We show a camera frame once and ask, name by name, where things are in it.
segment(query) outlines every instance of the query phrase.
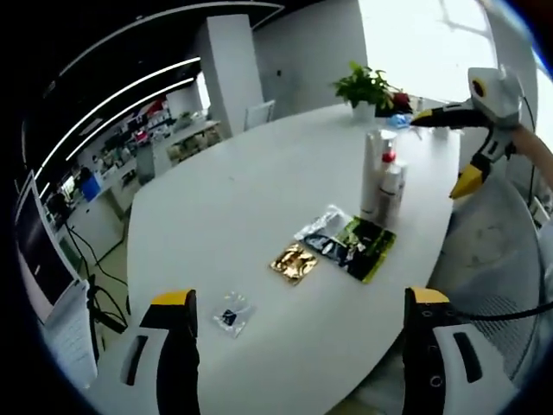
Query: red bottle cap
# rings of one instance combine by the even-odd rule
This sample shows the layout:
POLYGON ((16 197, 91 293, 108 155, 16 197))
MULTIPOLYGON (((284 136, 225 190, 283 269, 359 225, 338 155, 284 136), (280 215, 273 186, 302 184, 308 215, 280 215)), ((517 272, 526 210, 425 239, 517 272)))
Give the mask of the red bottle cap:
POLYGON ((382 163, 393 163, 396 160, 396 152, 390 150, 382 155, 382 163))

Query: small blue object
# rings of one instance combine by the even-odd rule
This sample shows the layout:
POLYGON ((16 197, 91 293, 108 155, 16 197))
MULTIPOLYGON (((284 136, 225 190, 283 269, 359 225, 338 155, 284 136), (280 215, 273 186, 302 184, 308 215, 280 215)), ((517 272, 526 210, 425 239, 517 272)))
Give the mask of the small blue object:
POLYGON ((96 177, 92 176, 84 182, 80 187, 80 191, 83 192, 83 196, 85 196, 86 201, 94 200, 98 193, 100 193, 100 185, 98 184, 96 177))
POLYGON ((395 128, 408 128, 410 123, 410 114, 395 114, 388 118, 388 125, 395 128))

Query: green leaves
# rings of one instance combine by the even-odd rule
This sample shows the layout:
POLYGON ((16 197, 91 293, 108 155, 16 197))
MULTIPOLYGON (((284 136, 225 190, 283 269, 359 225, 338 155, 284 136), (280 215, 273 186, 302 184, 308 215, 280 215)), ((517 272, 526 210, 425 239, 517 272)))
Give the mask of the green leaves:
POLYGON ((381 108, 393 107, 389 92, 392 86, 382 76, 385 71, 362 67, 354 61, 349 62, 349 67, 352 74, 333 83, 337 97, 351 102, 353 108, 361 101, 379 105, 381 108))

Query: white oval table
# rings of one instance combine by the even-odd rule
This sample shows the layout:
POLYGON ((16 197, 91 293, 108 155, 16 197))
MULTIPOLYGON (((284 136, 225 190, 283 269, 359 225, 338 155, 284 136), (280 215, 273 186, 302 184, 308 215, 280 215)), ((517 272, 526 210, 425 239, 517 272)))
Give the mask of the white oval table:
POLYGON ((269 268, 328 204, 359 211, 364 132, 337 105, 247 131, 150 182, 130 218, 133 320, 152 297, 195 288, 203 415, 322 415, 375 367, 403 327, 404 288, 442 248, 459 137, 403 133, 409 163, 393 246, 370 284, 319 264, 297 286, 269 268), (210 320, 227 291, 256 306, 238 338, 210 320))

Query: potted plant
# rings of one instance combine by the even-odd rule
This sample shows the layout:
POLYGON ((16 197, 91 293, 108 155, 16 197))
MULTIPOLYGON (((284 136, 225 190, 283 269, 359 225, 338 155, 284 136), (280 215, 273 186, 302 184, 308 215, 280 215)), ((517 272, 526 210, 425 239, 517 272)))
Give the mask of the potted plant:
POLYGON ((352 74, 334 82, 336 96, 342 97, 353 108, 353 119, 365 124, 374 122, 376 107, 392 108, 392 86, 382 77, 384 71, 362 67, 351 61, 352 74))

